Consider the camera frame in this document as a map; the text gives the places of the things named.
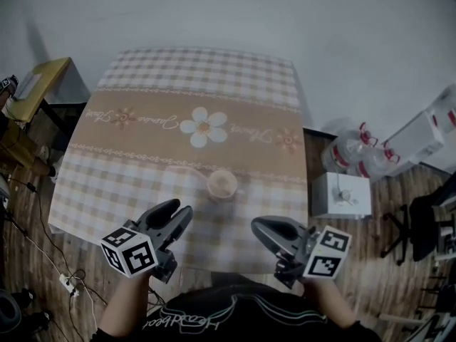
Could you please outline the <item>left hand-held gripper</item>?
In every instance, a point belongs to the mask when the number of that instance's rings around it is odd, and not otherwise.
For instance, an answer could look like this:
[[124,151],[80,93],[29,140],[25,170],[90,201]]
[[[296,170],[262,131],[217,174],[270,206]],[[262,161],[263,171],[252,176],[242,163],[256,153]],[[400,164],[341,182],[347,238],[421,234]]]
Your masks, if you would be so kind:
[[179,207],[178,199],[159,203],[138,221],[129,219],[103,237],[100,246],[109,265],[128,278],[149,272],[166,284],[177,268],[168,246],[181,237],[193,218],[191,206]]

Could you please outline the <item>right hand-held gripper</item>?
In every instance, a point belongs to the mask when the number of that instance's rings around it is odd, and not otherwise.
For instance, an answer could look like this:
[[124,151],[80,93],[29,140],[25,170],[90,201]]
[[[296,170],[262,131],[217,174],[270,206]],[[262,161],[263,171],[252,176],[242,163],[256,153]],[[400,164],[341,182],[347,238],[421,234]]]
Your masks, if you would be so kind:
[[256,217],[251,228],[255,237],[279,259],[274,276],[288,288],[300,279],[335,279],[352,241],[350,234],[330,226],[321,232],[306,231],[289,217]]

